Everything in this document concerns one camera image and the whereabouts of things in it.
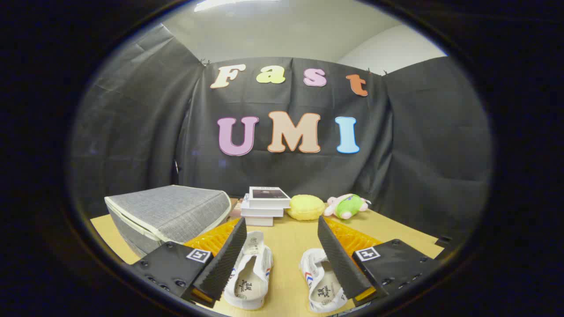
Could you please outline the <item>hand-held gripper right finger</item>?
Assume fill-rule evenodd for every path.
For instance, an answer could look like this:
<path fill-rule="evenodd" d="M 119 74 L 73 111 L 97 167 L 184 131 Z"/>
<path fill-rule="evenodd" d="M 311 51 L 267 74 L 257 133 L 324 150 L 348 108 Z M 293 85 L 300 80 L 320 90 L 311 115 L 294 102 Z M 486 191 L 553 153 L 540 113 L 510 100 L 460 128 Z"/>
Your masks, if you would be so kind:
<path fill-rule="evenodd" d="M 405 292 L 440 265 L 400 239 L 381 243 L 323 216 L 317 234 L 345 296 L 356 306 Z"/>

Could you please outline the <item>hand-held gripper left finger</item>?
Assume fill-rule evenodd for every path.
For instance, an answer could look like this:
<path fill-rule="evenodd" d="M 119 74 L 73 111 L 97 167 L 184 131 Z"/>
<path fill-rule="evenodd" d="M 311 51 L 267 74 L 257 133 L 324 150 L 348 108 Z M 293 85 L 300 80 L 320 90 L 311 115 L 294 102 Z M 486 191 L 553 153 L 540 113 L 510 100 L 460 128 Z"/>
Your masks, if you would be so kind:
<path fill-rule="evenodd" d="M 213 308 L 246 238 L 246 221 L 237 218 L 187 243 L 165 242 L 131 265 L 132 270 L 157 288 Z"/>

